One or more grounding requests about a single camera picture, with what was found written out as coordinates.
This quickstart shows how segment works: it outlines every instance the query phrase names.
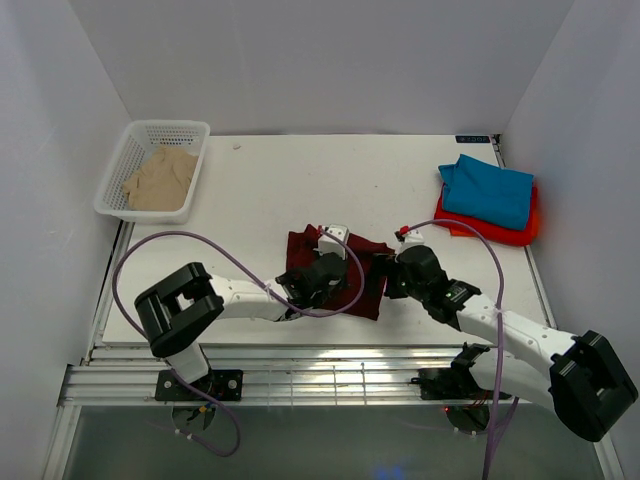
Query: white wall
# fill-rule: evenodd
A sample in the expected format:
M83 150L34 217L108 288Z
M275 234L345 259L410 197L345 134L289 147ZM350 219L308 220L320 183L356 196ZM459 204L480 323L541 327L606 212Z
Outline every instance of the white wall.
M129 116L66 0L0 3L0 470L42 473L117 223L92 197Z
M573 0L70 0L133 118L501 132Z
M577 0L504 134L538 176L536 262L561 327L612 342L640 386L640 2ZM613 430L640 478L640 406Z

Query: white table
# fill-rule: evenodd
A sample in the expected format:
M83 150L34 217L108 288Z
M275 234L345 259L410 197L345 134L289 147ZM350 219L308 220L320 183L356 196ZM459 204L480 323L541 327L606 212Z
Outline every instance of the white table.
M453 136L314 135L211 137L189 222L180 229L205 235L227 248L264 279L284 272L287 233L338 223L352 233L395 248L393 232L433 218L440 192L437 167L465 153L490 164L490 144L457 144ZM135 225L131 244L172 229ZM476 239L451 237L426 227L427 244L450 277L495 298L498 277ZM494 244L502 263L505 308L545 323L525 250ZM158 239L125 265L120 292L135 316L134 298L192 261L211 273L242 278L217 252L187 238ZM112 306L107 345L139 344L140 336ZM337 315L293 322L215 321L200 337L205 344L439 346L479 341L432 320L415 300L383 299L377 322Z

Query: plastic basket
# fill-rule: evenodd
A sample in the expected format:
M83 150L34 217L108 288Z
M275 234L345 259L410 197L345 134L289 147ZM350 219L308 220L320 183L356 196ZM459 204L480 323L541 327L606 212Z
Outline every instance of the plastic basket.
M125 222L185 223L189 218L193 193L210 128L204 122L188 120L138 120L129 124L109 162L93 202L96 212L112 215ZM122 184L156 151L159 145L184 148L198 156L191 186L182 208L175 212L143 212L131 210L122 192Z

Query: red cloth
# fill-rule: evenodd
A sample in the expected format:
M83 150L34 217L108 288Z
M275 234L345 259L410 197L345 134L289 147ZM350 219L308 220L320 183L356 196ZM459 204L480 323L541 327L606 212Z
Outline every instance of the red cloth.
M539 228L539 212L538 212L538 187L533 186L531 192L531 209L529 210L529 220L524 230L511 230L504 227L499 227L492 223L488 223L477 218L467 217L466 215L458 215L457 213L446 212L442 209L442 193L438 199L438 205L436 212L433 215L435 219L457 220L464 222L470 227L478 230L487 240L493 240L494 242L504 243L506 245L513 245L516 247L524 247L531 244L538 235ZM457 228L455 226L448 227L446 225L439 225L445 228L449 228L451 235L454 236L473 236L472 233L465 231L463 228Z
M377 320L380 314L380 300L384 291L384 276L369 276L373 264L374 254L392 254L393 250L386 243L373 243L366 238L349 234L347 245L354 251L362 264L365 276L365 289L360 300L345 313L356 317ZM315 227L307 225L303 233L289 232L287 242L287 270L296 267L308 267L317 258L314 249L318 248L318 231ZM325 310L337 310L353 300L360 288L360 275L355 262L349 258L347 269L347 284L345 290L336 292L321 308Z

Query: folded blue towel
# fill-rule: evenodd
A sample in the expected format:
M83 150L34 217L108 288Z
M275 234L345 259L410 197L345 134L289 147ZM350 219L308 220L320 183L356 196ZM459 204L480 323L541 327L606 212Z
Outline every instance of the folded blue towel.
M533 175L507 170L460 155L438 167L444 189L442 208L494 225L524 230L529 219Z

